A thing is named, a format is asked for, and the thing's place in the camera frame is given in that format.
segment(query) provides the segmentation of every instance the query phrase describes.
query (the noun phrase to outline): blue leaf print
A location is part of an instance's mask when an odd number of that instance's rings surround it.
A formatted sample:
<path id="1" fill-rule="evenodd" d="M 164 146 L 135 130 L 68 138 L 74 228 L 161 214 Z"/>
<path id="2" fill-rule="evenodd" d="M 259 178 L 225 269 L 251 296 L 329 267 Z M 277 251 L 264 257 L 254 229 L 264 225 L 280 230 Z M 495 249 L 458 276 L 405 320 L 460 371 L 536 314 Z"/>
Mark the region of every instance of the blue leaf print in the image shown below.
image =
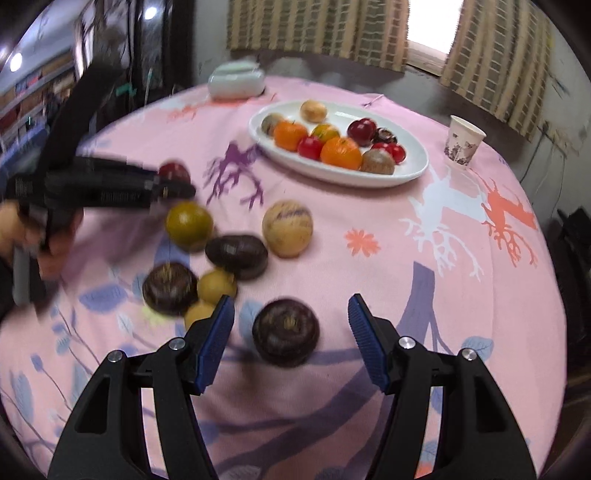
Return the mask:
<path id="1" fill-rule="evenodd" d="M 37 372 L 41 372 L 43 370 L 43 360 L 41 360 L 39 355 L 31 355 L 31 362 L 33 363 L 33 367 Z"/>
<path id="2" fill-rule="evenodd" d="M 421 463 L 428 463 L 435 465 L 435 457 L 437 456 L 437 440 L 431 440 L 423 445 L 421 452 Z"/>
<path id="3" fill-rule="evenodd" d="M 184 322 L 177 322 L 174 324 L 174 336 L 184 337 L 187 331 L 184 327 Z"/>
<path id="4" fill-rule="evenodd" d="M 206 446 L 215 442 L 220 435 L 217 425 L 212 421 L 200 421 L 199 430 Z"/>
<path id="5" fill-rule="evenodd" d="M 134 334 L 134 323 L 125 313 L 117 314 L 117 325 L 119 326 L 119 330 L 121 330 L 121 332 L 124 334 Z"/>
<path id="6" fill-rule="evenodd" d="M 224 472 L 220 480 L 258 480 L 261 469 L 252 465 L 239 465 Z"/>
<path id="7" fill-rule="evenodd" d="M 79 300 L 91 312 L 109 313 L 127 300 L 127 292 L 119 285 L 110 283 L 81 295 Z"/>
<path id="8" fill-rule="evenodd" d="M 33 394 L 27 376 L 19 373 L 17 377 L 10 372 L 10 385 L 14 392 L 14 401 L 22 418 L 33 423 Z"/>
<path id="9" fill-rule="evenodd" d="M 314 480 L 342 480 L 344 478 L 345 469 L 339 466 L 330 466 L 320 471 Z"/>
<path id="10" fill-rule="evenodd" d="M 158 249 L 156 250 L 154 266 L 168 262 L 179 262 L 186 267 L 190 267 L 189 254 L 172 243 L 168 235 L 165 233 L 160 241 Z"/>
<path id="11" fill-rule="evenodd" d="M 146 279 L 147 275 L 145 273 L 138 273 L 134 278 L 134 282 L 131 284 L 131 290 L 134 293 L 134 296 L 137 299 L 143 299 L 144 294 L 142 293 L 142 286 L 144 285 L 144 280 Z"/>
<path id="12" fill-rule="evenodd" d="M 64 355 L 70 348 L 70 337 L 61 337 L 56 342 L 56 353 Z"/>
<path id="13" fill-rule="evenodd" d="M 443 387 L 434 387 L 431 391 L 431 406 L 441 415 L 443 411 Z"/>
<path id="14" fill-rule="evenodd" d="M 492 355 L 495 342 L 490 338 L 469 337 L 464 340 L 462 348 L 472 348 L 478 353 L 483 362 L 486 362 Z"/>
<path id="15" fill-rule="evenodd" d="M 238 331 L 244 339 L 245 343 L 255 350 L 254 340 L 252 339 L 252 325 L 255 323 L 255 318 L 261 311 L 263 305 L 260 301 L 245 300 L 240 313 L 238 314 Z"/>
<path id="16" fill-rule="evenodd" d="M 125 355 L 127 356 L 134 356 L 137 355 L 139 352 L 138 348 L 135 345 L 132 345 L 131 343 L 124 343 L 119 347 L 119 350 L 125 352 Z"/>
<path id="17" fill-rule="evenodd" d="M 72 382 L 72 393 L 70 394 L 70 405 L 76 405 L 78 398 L 82 395 L 82 391 L 84 387 L 88 383 L 89 376 L 86 373 L 86 370 L 76 362 L 74 364 L 74 371 L 73 371 L 73 382 Z"/>
<path id="18" fill-rule="evenodd" d="M 61 335 L 62 333 L 66 333 L 67 331 L 66 326 L 61 322 L 53 325 L 51 329 L 53 330 L 53 333 L 55 333 L 56 335 Z"/>

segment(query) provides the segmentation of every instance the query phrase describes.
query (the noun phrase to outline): brown speckled fruit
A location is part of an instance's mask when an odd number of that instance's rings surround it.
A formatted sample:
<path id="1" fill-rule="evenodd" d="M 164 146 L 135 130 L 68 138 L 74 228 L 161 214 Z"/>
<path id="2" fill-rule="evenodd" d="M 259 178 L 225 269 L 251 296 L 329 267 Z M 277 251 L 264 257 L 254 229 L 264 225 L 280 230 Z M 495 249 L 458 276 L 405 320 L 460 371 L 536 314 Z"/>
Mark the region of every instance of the brown speckled fruit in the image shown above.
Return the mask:
<path id="1" fill-rule="evenodd" d="M 301 365 L 316 348 L 320 325 L 312 310 L 294 299 L 265 305 L 252 325 L 252 337 L 263 360 L 278 367 Z"/>
<path id="2" fill-rule="evenodd" d="M 144 280 L 146 305 L 163 315 L 182 316 L 197 298 L 197 277 L 181 263 L 165 263 L 154 268 Z"/>
<path id="3" fill-rule="evenodd" d="M 391 175 L 394 173 L 394 159 L 385 150 L 368 150 L 363 154 L 361 171 L 376 173 L 379 175 Z"/>
<path id="4" fill-rule="evenodd" d="M 277 202 L 262 220 L 262 233 L 271 251 L 282 258 L 297 257 L 310 244 L 314 223 L 307 207 L 293 200 Z"/>
<path id="5" fill-rule="evenodd" d="M 300 116 L 312 124 L 319 124 L 326 118 L 326 105 L 316 100 L 306 100 L 300 107 Z"/>

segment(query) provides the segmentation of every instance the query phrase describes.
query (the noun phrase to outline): red apple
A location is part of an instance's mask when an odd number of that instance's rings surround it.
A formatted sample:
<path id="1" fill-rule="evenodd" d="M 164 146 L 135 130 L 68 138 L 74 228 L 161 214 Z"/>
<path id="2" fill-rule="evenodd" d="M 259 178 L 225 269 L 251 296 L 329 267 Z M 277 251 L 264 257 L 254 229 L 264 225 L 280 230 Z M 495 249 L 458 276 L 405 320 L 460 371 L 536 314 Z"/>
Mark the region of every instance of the red apple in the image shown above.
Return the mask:
<path id="1" fill-rule="evenodd" d="M 390 144 L 390 154 L 392 155 L 392 158 L 394 159 L 394 162 L 396 163 L 396 165 L 398 165 L 399 163 L 402 163 L 404 161 L 404 159 L 406 158 L 406 150 L 402 147 L 402 145 L 399 144 Z"/>
<path id="2" fill-rule="evenodd" d="M 158 170 L 158 176 L 167 180 L 180 180 L 191 183 L 191 175 L 187 167 L 176 160 L 163 163 Z"/>
<path id="3" fill-rule="evenodd" d="M 371 120 L 371 118 L 362 118 L 361 120 L 359 120 L 360 122 L 363 122 L 364 124 L 370 124 L 374 127 L 374 132 L 378 129 L 378 124 Z"/>
<path id="4" fill-rule="evenodd" d="M 297 145 L 297 152 L 310 160 L 319 160 L 323 146 L 318 137 L 304 137 Z"/>
<path id="5" fill-rule="evenodd" d="M 356 120 L 349 125 L 347 135 L 354 140 L 360 147 L 368 147 L 374 138 L 375 127 L 372 123 Z"/>

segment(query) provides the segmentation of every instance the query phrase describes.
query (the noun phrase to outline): pink tablecloth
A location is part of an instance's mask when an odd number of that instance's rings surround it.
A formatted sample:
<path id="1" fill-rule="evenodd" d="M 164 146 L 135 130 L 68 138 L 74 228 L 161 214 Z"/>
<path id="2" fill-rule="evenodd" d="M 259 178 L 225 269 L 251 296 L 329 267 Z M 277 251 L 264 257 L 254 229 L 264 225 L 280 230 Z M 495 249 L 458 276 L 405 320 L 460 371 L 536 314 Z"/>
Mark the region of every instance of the pink tablecloth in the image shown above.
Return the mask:
<path id="1" fill-rule="evenodd" d="M 305 203 L 314 216 L 311 247 L 297 260 L 271 258 L 268 272 L 241 286 L 237 318 L 216 382 L 195 400 L 203 436 L 222 479 L 362 479 L 377 448 L 390 399 L 370 383 L 346 318 L 362 293 L 375 315 L 428 348 L 475 348 L 501 386 L 538 470 L 552 443 L 565 382 L 565 320 L 550 257 L 519 183 L 482 145 L 471 170 L 443 156 L 447 128 L 388 99 L 368 107 L 412 132 L 429 153 L 420 179 L 360 191 L 311 181 L 275 166 L 253 148 L 248 119 L 271 101 L 308 99 L 359 106 L 361 96 L 298 79 L 270 78 L 264 98 L 212 105 L 198 87 L 125 118 L 86 146 L 158 166 L 190 166 L 222 232 L 260 234 L 268 206 Z M 236 186 L 217 183 L 241 168 Z M 207 182 L 207 173 L 213 173 Z M 163 232 L 162 213 L 87 212 L 46 312 L 14 313 L 0 330 L 0 387 L 27 453 L 47 471 L 64 422 L 89 375 L 113 349 L 153 351 L 184 333 L 143 305 L 139 286 L 155 263 L 189 262 Z M 250 330 L 261 306 L 279 296 L 309 304 L 322 324 L 317 352 L 283 370 L 252 355 Z M 441 391 L 431 398 L 419 473 L 436 451 Z M 154 471 L 163 474 L 145 399 Z"/>

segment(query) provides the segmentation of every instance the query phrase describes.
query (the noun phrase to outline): metal screw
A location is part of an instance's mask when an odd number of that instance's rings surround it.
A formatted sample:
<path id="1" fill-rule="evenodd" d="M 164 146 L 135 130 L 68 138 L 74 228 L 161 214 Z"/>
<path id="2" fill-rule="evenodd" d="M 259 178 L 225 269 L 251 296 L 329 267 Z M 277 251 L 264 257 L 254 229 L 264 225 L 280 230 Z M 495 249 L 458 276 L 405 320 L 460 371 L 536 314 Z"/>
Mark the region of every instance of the metal screw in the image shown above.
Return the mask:
<path id="1" fill-rule="evenodd" d="M 186 343 L 185 343 L 184 339 L 182 339 L 182 338 L 173 338 L 172 340 L 170 340 L 170 343 L 168 344 L 168 347 L 171 350 L 182 350 L 185 345 L 186 345 Z"/>
<path id="2" fill-rule="evenodd" d="M 414 348 L 417 343 L 414 341 L 414 338 L 401 337 L 398 344 L 405 350 L 410 350 L 411 348 Z"/>
<path id="3" fill-rule="evenodd" d="M 464 357 L 469 362 L 472 362 L 472 360 L 476 360 L 478 353 L 476 353 L 476 351 L 471 348 L 464 348 L 464 350 L 462 350 L 462 357 Z"/>
<path id="4" fill-rule="evenodd" d="M 121 350 L 113 350 L 109 355 L 107 355 L 107 360 L 112 364 L 117 363 L 119 360 L 123 358 L 123 352 Z"/>

